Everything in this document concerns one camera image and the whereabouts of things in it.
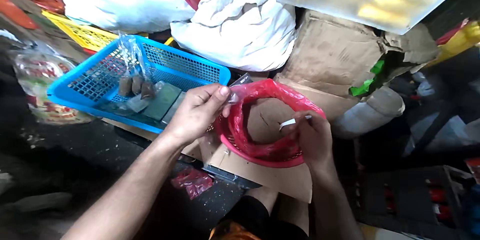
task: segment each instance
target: green plastic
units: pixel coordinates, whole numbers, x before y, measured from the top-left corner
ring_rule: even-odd
[[[367,79],[363,82],[362,86],[360,87],[350,87],[350,91],[353,96],[357,95],[362,95],[365,93],[368,93],[370,89],[370,84],[375,81],[376,75],[378,75],[381,71],[382,68],[384,67],[383,65],[385,64],[384,60],[379,60],[371,69],[370,72],[375,74],[375,77],[372,79]]]
[[[145,116],[161,121],[163,116],[170,109],[172,104],[182,92],[179,88],[172,84],[165,83],[160,92],[155,96],[150,105],[142,113]]]

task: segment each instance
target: left hand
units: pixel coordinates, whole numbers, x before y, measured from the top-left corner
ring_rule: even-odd
[[[229,107],[224,106],[229,95],[230,89],[218,83],[189,90],[163,134],[182,144],[200,138],[221,112],[229,115]]]

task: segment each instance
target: yellow plastic crate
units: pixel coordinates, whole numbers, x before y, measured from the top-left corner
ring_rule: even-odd
[[[118,38],[117,34],[109,33],[90,26],[78,25],[77,23],[61,15],[57,15],[45,10],[42,10],[42,14],[53,24],[57,25],[58,28],[64,31],[81,47],[93,51],[99,51],[111,41]]]

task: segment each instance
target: blue plastic basket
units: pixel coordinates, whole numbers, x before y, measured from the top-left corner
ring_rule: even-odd
[[[133,36],[141,48],[146,67],[151,70],[153,83],[162,80],[187,91],[210,83],[226,85],[230,79],[230,71],[225,66],[141,36]],[[162,129],[98,108],[103,103],[129,99],[117,95],[119,79],[126,70],[117,41],[112,41],[52,83],[47,95],[54,103],[160,133]]]

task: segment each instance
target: right hand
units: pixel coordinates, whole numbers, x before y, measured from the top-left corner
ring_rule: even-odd
[[[294,115],[298,132],[298,145],[303,160],[310,170],[335,169],[332,154],[332,132],[326,119],[312,110],[298,111]]]

